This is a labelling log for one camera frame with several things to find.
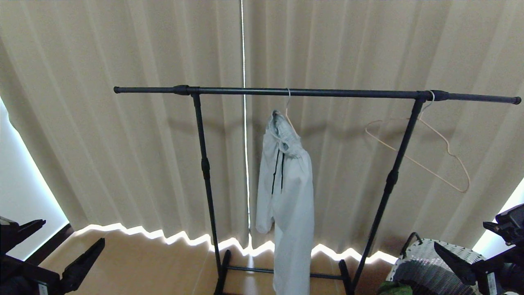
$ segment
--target drawstring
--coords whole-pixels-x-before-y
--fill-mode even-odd
[[[273,196],[273,192],[275,190],[275,177],[277,176],[277,167],[278,167],[278,156],[280,155],[280,149],[277,153],[277,161],[275,162],[275,172],[273,173],[273,184],[271,185],[271,196]],[[281,172],[280,172],[280,192],[282,192],[282,189],[284,188],[284,156],[286,154],[282,153],[282,165],[281,165]]]

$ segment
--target black clothes rack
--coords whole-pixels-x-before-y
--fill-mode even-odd
[[[400,148],[395,158],[395,163],[391,172],[389,172],[386,178],[386,186],[384,187],[384,193],[378,206],[375,219],[369,231],[369,238],[367,240],[366,247],[362,253],[362,259],[358,264],[358,268],[351,281],[349,272],[347,271],[346,262],[340,260],[339,268],[340,275],[328,275],[324,273],[312,273],[312,278],[323,278],[323,279],[335,279],[342,280],[344,283],[344,289],[347,295],[353,295],[354,290],[358,284],[358,280],[364,269],[364,263],[371,250],[375,235],[377,233],[378,225],[384,214],[384,210],[388,203],[389,196],[393,191],[393,187],[397,183],[398,171],[402,159],[408,147],[411,134],[417,122],[417,117],[420,114],[422,105],[426,101],[442,101],[442,100],[464,100],[464,101],[487,101],[487,102],[501,102],[501,103],[512,103],[519,104],[521,102],[520,97],[503,97],[503,96],[485,96],[476,94],[459,94],[459,93],[448,93],[440,90],[427,90],[427,91],[381,91],[381,90],[336,90],[336,89],[287,89],[287,88],[209,88],[209,87],[191,87],[187,85],[179,85],[175,87],[115,87],[115,93],[174,93],[183,96],[191,96],[196,112],[196,124],[198,126],[198,135],[200,140],[200,151],[202,153],[202,172],[205,182],[205,190],[208,198],[209,217],[211,219],[211,231],[213,234],[213,245],[215,248],[215,259],[216,269],[218,272],[218,281],[214,294],[224,294],[224,284],[228,270],[243,270],[243,271],[254,271],[254,272],[265,272],[273,273],[272,269],[266,268],[253,268],[253,267],[242,267],[230,265],[231,251],[227,250],[224,259],[220,260],[220,253],[218,247],[218,240],[216,237],[216,224],[215,224],[215,211],[213,207],[213,196],[211,191],[210,181],[210,164],[207,157],[205,148],[205,136],[204,136],[204,125],[202,122],[202,110],[200,108],[200,95],[201,94],[249,94],[249,95],[266,95],[266,96],[311,96],[311,97],[359,97],[359,98],[402,98],[402,99],[413,99],[415,100],[413,108],[411,109],[411,116],[406,127],[406,131],[400,143]]]

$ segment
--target horizontal bar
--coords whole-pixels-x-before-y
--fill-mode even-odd
[[[178,85],[174,87],[114,87],[115,93],[174,93],[191,94],[231,94],[231,95],[268,95],[268,96],[311,96],[311,97],[362,97],[362,98],[402,98],[426,101],[466,100],[490,101],[519,104],[520,97],[486,96],[478,94],[449,93],[441,90],[398,91],[398,90],[342,90],[342,89],[297,89],[297,88],[227,88],[227,87],[191,87]]]
[[[228,269],[232,270],[243,270],[243,271],[253,271],[253,272],[264,272],[264,273],[274,273],[274,270],[270,268],[258,268],[258,267],[243,267],[243,266],[228,266]],[[325,273],[316,273],[312,272],[310,274],[311,278],[321,278],[321,279],[331,279],[331,280],[343,280],[342,276],[336,275],[327,275]]]

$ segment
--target green cloth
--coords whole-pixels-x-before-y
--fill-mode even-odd
[[[383,282],[378,287],[377,295],[412,295],[411,287],[399,282]]]

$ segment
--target beige curtain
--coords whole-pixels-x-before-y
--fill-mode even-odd
[[[113,86],[242,86],[237,1],[0,3],[1,95],[74,228],[210,234],[194,106]],[[247,246],[242,97],[203,96],[220,240]]]
[[[248,87],[424,90],[524,96],[524,3],[243,1]],[[113,86],[241,87],[239,1],[0,2],[0,95],[75,228],[122,223],[210,234],[189,97]],[[202,96],[219,240],[247,246],[243,99]],[[284,98],[247,97],[251,220],[261,136]],[[294,97],[311,154],[315,240],[363,249],[395,153],[365,136],[412,101]],[[524,109],[435,102],[424,118],[472,178],[466,194],[405,160],[375,250],[411,231],[471,247],[524,177]],[[371,131],[398,146],[405,122]],[[408,148],[460,187],[445,144],[421,124]],[[270,236],[252,232],[257,247]]]
[[[524,96],[523,2],[244,1],[248,87],[440,89]],[[251,220],[262,135],[285,98],[248,97]],[[413,101],[293,97],[289,117],[313,163],[315,242],[362,252],[395,153],[364,133]],[[459,193],[404,160],[374,250],[397,255],[412,231],[472,247],[524,177],[524,107],[435,102],[424,114],[472,178]],[[407,121],[371,131],[398,147]],[[459,187],[466,177],[422,124],[407,155]],[[254,247],[268,239],[252,231]]]

